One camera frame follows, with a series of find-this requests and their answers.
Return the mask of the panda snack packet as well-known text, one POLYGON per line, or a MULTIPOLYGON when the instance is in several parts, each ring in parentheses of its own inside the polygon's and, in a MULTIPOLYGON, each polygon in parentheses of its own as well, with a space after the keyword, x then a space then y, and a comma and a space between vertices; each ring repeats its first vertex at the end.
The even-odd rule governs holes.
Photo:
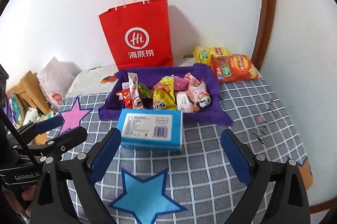
POLYGON ((194 112, 199 112, 211 104, 211 96, 203 80, 200 83, 190 82, 187 94, 193 103, 194 112))

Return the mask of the red small snack packet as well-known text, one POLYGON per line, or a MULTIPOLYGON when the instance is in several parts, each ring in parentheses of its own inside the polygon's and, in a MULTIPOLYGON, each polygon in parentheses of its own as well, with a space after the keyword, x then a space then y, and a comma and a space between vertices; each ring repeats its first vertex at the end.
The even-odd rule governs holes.
POLYGON ((122 91, 116 92, 115 94, 118 96, 118 99, 123 102, 125 108, 133 107, 129 89, 125 88, 122 91))

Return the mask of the orange chips bag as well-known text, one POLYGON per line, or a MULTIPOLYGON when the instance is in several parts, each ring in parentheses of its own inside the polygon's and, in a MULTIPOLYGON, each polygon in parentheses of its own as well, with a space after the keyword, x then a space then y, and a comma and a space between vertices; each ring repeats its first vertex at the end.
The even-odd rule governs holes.
POLYGON ((259 79, 252 61, 245 55, 211 56, 210 67, 219 83, 259 79))

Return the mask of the red white snack packet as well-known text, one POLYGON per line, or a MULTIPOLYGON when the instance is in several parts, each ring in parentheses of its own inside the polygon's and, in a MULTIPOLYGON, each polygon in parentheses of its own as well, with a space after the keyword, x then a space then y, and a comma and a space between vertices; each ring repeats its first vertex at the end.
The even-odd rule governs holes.
POLYGON ((197 78, 195 78, 191 73, 187 73, 183 78, 189 82, 200 84, 200 81, 197 80, 197 78))

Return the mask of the pink yellow snack packet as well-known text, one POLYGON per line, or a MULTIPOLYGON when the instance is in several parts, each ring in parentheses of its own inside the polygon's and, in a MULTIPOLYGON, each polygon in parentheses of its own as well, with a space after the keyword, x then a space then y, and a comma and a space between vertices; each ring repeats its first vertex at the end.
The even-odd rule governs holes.
POLYGON ((189 86, 189 81, 181 77, 163 77, 154 87, 160 88, 175 99, 176 91, 186 91, 189 86))

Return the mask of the pink peach snack packet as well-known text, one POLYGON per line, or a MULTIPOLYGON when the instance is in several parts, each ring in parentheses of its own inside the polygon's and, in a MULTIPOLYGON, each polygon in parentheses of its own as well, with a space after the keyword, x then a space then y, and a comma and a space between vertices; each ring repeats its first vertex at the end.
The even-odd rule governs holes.
POLYGON ((181 110, 183 113, 193 113, 194 103, 190 100, 186 92, 177 92, 176 94, 177 110, 181 110))

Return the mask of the white plastic bag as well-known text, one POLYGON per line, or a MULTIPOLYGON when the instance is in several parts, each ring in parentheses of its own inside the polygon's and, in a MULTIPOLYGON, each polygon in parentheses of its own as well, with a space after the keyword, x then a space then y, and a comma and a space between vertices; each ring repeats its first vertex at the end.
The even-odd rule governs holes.
POLYGON ((47 104, 56 112, 63 98, 81 69, 73 62, 60 62, 53 57, 49 63, 37 73, 37 79, 47 104))

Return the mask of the tall pink stick packet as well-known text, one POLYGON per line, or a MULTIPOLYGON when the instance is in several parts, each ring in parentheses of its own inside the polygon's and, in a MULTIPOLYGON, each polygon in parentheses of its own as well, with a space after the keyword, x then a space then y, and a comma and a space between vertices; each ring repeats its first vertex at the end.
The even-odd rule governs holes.
POLYGON ((143 102, 139 97, 138 75, 136 73, 128 73, 128 85, 130 90, 130 98, 132 100, 132 107, 136 110, 144 109, 143 102))

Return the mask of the green triangular snack packet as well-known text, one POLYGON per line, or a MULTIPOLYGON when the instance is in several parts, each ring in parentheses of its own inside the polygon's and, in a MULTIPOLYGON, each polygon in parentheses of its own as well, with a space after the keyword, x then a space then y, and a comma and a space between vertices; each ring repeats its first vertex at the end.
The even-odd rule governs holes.
POLYGON ((153 99, 153 92, 143 83, 138 83, 138 94, 141 99, 153 99))

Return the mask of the purple cloth basket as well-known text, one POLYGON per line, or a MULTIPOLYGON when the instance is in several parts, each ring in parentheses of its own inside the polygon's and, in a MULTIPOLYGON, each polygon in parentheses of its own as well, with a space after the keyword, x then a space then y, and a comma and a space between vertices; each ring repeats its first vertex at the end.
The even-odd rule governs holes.
POLYGON ((232 118, 222 110, 220 104, 220 85, 211 70, 205 64, 195 63, 187 67, 138 67, 133 69, 124 69, 115 73, 116 83, 112 92, 104 102, 104 105, 98 110, 99 118, 102 121, 118 120, 124 104, 116 95, 117 92, 122 91, 122 83, 128 81, 128 73, 136 73, 138 80, 146 87, 152 88, 165 76, 184 77, 187 73, 205 82, 208 93, 210 94, 211 104, 205 109, 183 115, 183 121, 199 122, 200 124, 217 124, 223 126, 230 126, 233 124, 232 118))

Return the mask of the yellow chips bag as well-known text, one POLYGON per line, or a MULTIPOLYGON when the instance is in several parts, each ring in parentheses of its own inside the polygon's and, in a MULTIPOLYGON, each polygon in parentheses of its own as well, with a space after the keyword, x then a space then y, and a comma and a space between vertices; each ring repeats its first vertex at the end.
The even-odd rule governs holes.
POLYGON ((193 56, 196 63, 206 64, 210 66, 211 56, 215 57, 231 55, 227 48, 223 47, 195 47, 193 49, 193 56))

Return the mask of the red paper shopping bag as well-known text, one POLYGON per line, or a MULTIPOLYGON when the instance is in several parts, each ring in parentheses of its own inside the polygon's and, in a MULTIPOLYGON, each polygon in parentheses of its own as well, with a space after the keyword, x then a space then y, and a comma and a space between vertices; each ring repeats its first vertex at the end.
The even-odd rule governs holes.
POLYGON ((99 20, 118 70, 173 65, 167 0, 115 2, 99 20))

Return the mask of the grey checked star tablecloth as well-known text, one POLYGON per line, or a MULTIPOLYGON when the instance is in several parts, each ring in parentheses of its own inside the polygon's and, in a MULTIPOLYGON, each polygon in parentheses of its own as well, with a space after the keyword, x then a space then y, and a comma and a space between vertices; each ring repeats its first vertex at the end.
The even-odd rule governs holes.
MULTIPOLYGON (((221 106, 232 131, 270 161, 293 159, 311 175, 306 150, 279 98, 264 79, 221 85, 221 106)), ((157 223, 224 223, 245 191, 221 147, 221 125, 184 124, 180 152, 119 148, 102 181, 95 185, 105 205, 123 192, 122 170, 141 179, 167 170, 166 194, 185 211, 160 215, 157 223)))

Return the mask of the blue tissue box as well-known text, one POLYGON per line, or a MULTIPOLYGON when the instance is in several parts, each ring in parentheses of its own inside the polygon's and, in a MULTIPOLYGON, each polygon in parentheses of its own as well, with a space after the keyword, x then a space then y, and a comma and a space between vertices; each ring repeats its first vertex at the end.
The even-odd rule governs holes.
POLYGON ((183 112, 123 109, 117 128, 125 148, 182 151, 183 112))

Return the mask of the colourful cushion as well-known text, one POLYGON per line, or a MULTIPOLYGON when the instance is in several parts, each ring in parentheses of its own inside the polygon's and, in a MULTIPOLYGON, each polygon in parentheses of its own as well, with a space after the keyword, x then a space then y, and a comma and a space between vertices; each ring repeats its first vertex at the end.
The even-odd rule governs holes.
POLYGON ((21 127, 24 122, 25 112, 22 107, 21 101, 18 99, 15 93, 11 94, 9 103, 11 106, 13 121, 17 126, 21 127))

